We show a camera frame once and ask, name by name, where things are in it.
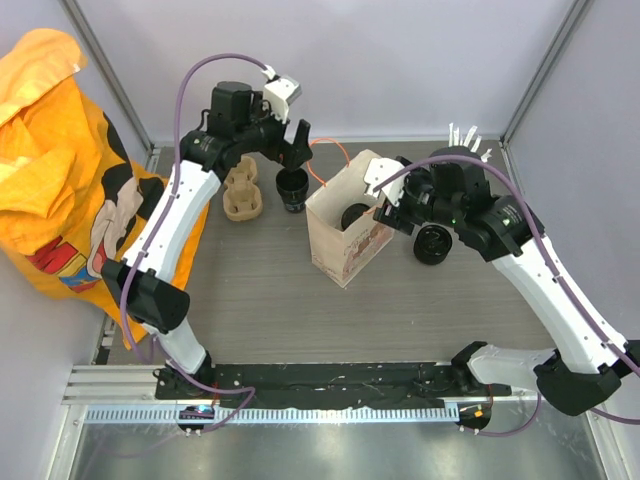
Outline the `black coffee cup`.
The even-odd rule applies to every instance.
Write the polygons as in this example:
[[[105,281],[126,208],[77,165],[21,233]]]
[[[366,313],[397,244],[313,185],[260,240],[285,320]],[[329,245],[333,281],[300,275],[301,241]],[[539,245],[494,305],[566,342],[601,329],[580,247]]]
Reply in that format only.
[[[309,189],[308,174],[303,169],[280,170],[276,177],[276,189],[281,197],[285,210],[289,213],[301,213]]]

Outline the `black cup lid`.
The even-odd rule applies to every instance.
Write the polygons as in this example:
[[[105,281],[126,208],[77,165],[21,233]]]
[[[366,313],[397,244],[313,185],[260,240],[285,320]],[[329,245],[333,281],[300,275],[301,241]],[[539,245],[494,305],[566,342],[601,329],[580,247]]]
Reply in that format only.
[[[347,207],[340,219],[340,227],[342,231],[346,231],[355,221],[364,215],[371,214],[376,206],[369,206],[364,203],[355,203]]]

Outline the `paper bag with orange handles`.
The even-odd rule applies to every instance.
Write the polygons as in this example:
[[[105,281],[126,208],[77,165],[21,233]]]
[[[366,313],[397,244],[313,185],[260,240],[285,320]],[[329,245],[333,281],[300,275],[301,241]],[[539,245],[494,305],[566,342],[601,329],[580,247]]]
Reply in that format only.
[[[367,169],[380,160],[379,154],[365,149],[347,156],[329,180],[311,174],[320,182],[305,203],[311,261],[341,288],[394,237],[391,228],[373,218],[384,197],[369,195],[365,183]]]

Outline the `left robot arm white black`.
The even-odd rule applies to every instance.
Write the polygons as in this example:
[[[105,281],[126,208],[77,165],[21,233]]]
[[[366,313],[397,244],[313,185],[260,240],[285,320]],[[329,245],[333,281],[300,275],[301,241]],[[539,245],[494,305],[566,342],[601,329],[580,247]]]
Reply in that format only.
[[[203,209],[243,155],[260,153],[287,171],[310,160],[308,122],[299,122],[293,141],[285,139],[290,106],[300,94],[300,84],[288,77],[260,91],[218,83],[202,125],[180,140],[168,185],[142,233],[120,261],[104,264],[113,298],[168,354],[171,362],[158,379],[174,396],[200,399],[215,383],[211,356],[187,319],[190,297],[172,283],[178,260]]]

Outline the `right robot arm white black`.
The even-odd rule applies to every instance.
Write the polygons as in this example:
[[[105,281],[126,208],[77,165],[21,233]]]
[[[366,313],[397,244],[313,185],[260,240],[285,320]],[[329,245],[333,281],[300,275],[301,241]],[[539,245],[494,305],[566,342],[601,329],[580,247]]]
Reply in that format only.
[[[405,234],[425,223],[452,229],[516,288],[554,342],[542,350],[470,343],[451,360],[457,391],[472,395],[489,384],[531,390],[577,416],[638,374],[638,341],[604,319],[517,188],[475,152],[454,145],[416,162],[377,158],[365,183],[368,193],[385,197],[377,222]]]

